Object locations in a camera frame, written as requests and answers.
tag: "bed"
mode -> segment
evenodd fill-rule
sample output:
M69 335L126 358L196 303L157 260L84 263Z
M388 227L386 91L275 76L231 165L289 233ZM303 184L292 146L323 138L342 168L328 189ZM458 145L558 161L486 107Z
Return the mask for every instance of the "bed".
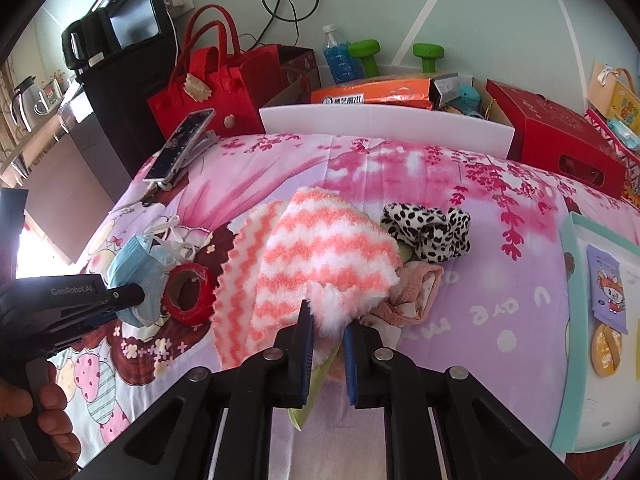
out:
M119 205L142 195L148 164ZM178 216L176 231L200 248L196 261L219 276L246 212L288 200L302 186L332 190L375 221L388 202L456 206L471 215L470 253L444 263L428 318L402 329L398 350L426 368L464 365L549 445L566 374L568 293L560 225L569 211L581 212L636 244L640 239L638 211L568 178L399 140L295 134L222 139L158 203L111 212L79 264L84 272L105 276L133 234ZM185 326L165 314L150 328L110 322L54 363L82 442L80 465L187 370L220 370L210 322ZM97 386L91 382L96 377ZM286 411L274 413L270 478L383 479L384 445L382 412L356 412L345 386L327 382L304 431L293 428ZM581 477L600 478L609 468L615 473L634 445L609 450Z

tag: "bottle with blue liquid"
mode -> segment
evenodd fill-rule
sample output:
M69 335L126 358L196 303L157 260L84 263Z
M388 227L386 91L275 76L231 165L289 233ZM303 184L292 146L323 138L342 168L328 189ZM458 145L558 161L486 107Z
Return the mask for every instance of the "bottle with blue liquid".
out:
M324 32L322 52L335 83L348 83L361 79L358 60L349 56L349 43L340 40L335 32L335 25L327 25L322 28L322 31Z

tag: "tape roll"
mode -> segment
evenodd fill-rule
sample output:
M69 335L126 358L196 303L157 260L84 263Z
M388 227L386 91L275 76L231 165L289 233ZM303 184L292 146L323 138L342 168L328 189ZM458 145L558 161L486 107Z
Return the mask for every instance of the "tape roll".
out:
M193 306L180 306L180 292L185 283L196 281L199 285L198 297ZM175 267L169 273L169 280L162 294L162 305L169 315L179 322L195 326L205 323L213 313L213 278L207 267L188 262Z

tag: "hand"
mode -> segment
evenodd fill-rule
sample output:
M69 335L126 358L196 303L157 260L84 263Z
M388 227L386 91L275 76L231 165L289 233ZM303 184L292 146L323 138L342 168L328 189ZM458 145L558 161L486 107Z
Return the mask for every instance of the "hand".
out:
M74 462L77 462L80 456L80 441L71 433L73 425L63 411L66 408L66 396L55 381L56 367L49 363L49 382L40 389L40 402L46 411L38 415L38 425L44 433L51 435L58 446L69 453ZM0 418L7 415L29 415L32 409L33 400L28 392L0 379Z

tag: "orange box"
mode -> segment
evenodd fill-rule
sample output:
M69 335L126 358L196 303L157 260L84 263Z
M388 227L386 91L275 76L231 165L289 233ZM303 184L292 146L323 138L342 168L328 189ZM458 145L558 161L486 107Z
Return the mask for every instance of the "orange box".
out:
M378 76L315 90L316 104L391 104L431 110L460 95L457 73Z

